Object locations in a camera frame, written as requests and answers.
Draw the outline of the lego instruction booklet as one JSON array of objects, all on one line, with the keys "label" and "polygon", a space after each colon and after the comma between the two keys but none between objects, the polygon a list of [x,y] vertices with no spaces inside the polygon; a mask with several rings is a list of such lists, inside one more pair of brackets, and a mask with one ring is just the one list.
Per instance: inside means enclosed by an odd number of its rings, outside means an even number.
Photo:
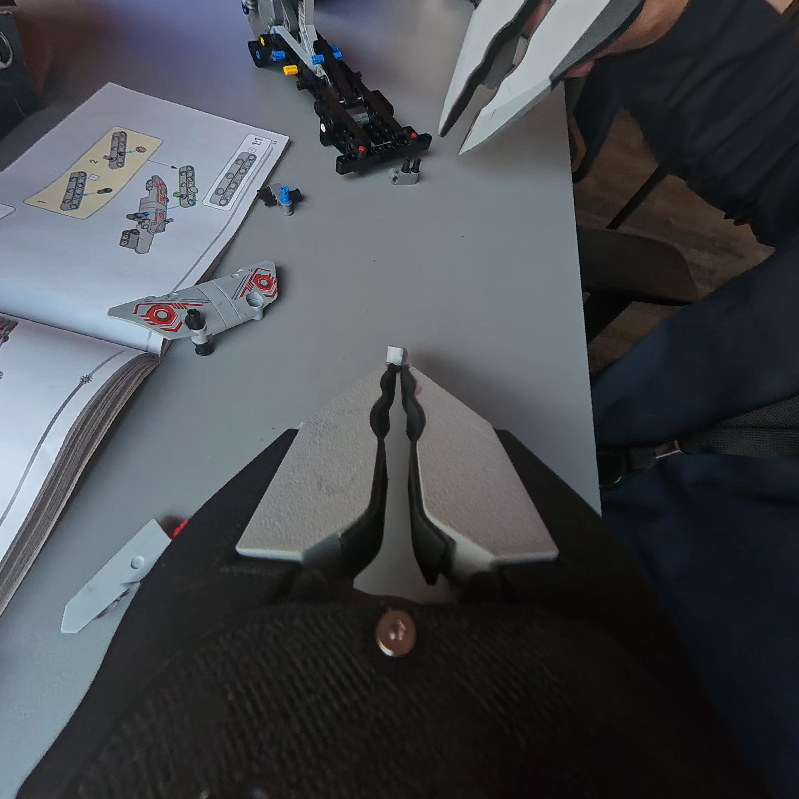
[{"label": "lego instruction booklet", "polygon": [[289,142],[108,84],[2,171],[2,611],[171,342],[109,309],[209,281]]}]

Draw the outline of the person's right forearm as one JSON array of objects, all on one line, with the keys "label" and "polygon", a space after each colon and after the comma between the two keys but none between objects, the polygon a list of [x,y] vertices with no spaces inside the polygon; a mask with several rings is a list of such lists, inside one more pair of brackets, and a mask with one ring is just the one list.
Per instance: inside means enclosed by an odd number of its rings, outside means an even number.
[{"label": "person's right forearm", "polygon": [[797,238],[797,30],[768,2],[693,1],[590,72],[574,107],[592,162],[625,109],[654,160],[763,245]]}]

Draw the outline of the black lego vehicle chassis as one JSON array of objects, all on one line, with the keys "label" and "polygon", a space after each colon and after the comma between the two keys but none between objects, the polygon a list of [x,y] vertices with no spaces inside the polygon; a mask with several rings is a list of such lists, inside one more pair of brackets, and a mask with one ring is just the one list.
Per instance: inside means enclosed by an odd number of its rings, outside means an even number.
[{"label": "black lego vehicle chassis", "polygon": [[241,8],[254,35],[248,42],[254,65],[280,67],[313,97],[320,143],[339,152],[337,174],[365,174],[395,161],[403,162],[402,174],[418,173],[432,136],[400,125],[385,96],[317,33],[314,1],[242,1]]}]

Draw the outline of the lego set box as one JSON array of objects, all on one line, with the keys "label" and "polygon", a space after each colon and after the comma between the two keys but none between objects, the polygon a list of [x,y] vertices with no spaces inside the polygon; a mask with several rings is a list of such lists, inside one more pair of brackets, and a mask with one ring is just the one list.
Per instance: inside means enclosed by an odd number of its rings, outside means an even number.
[{"label": "lego set box", "polygon": [[43,107],[10,6],[1,11],[1,138]]}]

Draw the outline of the black chair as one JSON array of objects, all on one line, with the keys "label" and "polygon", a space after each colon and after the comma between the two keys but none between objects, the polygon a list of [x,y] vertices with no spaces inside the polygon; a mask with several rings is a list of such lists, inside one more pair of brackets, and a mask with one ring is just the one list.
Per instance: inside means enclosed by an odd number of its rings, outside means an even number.
[{"label": "black chair", "polygon": [[698,300],[688,263],[671,245],[583,225],[577,244],[587,344],[635,302],[682,307]]}]

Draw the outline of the grey lego panel red print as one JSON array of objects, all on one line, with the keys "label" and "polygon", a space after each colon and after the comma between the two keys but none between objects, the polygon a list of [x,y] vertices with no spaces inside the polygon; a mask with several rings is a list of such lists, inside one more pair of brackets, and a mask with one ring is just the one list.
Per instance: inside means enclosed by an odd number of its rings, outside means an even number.
[{"label": "grey lego panel red print", "polygon": [[158,334],[190,339],[199,355],[213,352],[213,337],[262,319],[277,297],[275,264],[262,261],[197,285],[112,307],[108,315]]}]

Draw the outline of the plain grey lego panel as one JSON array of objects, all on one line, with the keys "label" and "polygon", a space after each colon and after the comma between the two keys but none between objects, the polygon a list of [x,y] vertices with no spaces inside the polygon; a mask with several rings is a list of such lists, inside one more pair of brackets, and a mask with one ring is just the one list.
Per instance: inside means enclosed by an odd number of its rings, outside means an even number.
[{"label": "plain grey lego panel", "polygon": [[134,591],[188,523],[148,521],[65,605],[61,632],[76,634]]}]

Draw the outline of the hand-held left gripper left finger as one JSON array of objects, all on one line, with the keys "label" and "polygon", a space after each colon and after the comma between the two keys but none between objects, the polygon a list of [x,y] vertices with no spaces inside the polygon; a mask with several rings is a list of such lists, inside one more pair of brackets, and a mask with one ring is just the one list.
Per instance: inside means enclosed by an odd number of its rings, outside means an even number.
[{"label": "hand-held left gripper left finger", "polygon": [[392,366],[325,404],[296,432],[236,544],[247,558],[354,578],[380,551]]}]

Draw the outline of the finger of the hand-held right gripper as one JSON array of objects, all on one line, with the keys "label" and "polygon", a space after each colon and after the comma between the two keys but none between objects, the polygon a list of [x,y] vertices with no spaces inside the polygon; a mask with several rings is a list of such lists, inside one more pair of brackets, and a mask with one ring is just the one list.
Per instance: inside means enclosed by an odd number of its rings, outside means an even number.
[{"label": "finger of the hand-held right gripper", "polygon": [[484,144],[551,92],[550,74],[557,45],[550,39],[554,23],[550,8],[527,38],[519,63],[499,79],[494,96],[475,117],[460,147],[460,154]]},{"label": "finger of the hand-held right gripper", "polygon": [[545,1],[482,1],[474,7],[447,88],[440,136],[459,120],[476,89],[488,84],[495,65],[503,64],[499,76],[506,75],[519,39],[534,30],[549,8]]}]

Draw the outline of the small black blue lego connector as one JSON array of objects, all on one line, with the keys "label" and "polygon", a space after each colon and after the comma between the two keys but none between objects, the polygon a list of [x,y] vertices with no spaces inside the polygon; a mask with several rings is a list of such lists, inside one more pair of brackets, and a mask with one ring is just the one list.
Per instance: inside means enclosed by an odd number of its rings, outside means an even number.
[{"label": "small black blue lego connector", "polygon": [[279,207],[286,216],[291,216],[295,207],[304,200],[304,197],[299,189],[291,189],[287,185],[277,182],[267,182],[257,191],[256,199],[265,207]]}]

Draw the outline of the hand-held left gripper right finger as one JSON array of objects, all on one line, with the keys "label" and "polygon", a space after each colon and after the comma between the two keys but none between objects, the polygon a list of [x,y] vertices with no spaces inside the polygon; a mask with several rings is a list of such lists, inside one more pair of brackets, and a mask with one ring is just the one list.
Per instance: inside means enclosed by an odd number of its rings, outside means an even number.
[{"label": "hand-held left gripper right finger", "polygon": [[494,426],[408,365],[404,409],[412,546],[427,583],[558,557]]}]

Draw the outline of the person's right hand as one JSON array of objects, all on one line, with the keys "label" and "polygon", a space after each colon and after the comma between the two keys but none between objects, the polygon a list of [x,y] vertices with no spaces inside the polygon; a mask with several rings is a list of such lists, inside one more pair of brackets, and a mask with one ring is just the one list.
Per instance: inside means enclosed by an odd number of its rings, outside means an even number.
[{"label": "person's right hand", "polygon": [[568,78],[584,77],[605,57],[643,49],[662,38],[683,13],[684,1],[645,1],[634,22],[604,50],[583,64],[576,65]]}]

